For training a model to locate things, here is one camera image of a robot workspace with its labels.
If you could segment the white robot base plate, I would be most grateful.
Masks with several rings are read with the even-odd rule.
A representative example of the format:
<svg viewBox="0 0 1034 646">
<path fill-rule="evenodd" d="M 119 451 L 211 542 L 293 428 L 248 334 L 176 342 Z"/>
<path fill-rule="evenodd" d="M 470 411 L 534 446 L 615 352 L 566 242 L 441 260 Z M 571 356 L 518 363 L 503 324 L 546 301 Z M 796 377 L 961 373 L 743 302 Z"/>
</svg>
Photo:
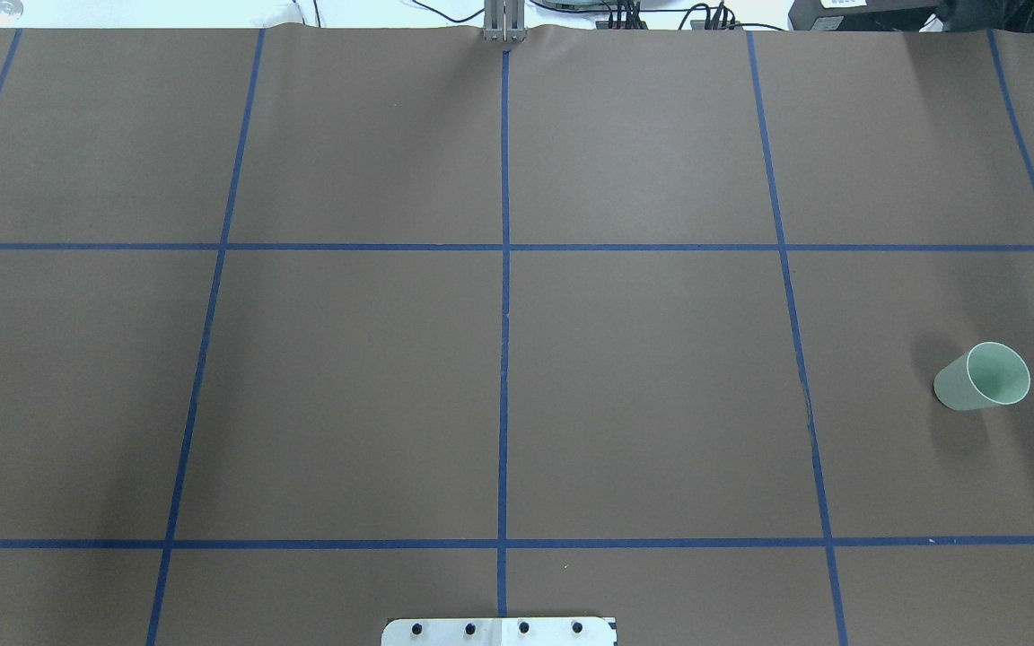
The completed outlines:
<svg viewBox="0 0 1034 646">
<path fill-rule="evenodd" d="M 401 618 L 381 645 L 617 645 L 614 618 L 599 616 Z"/>
</svg>

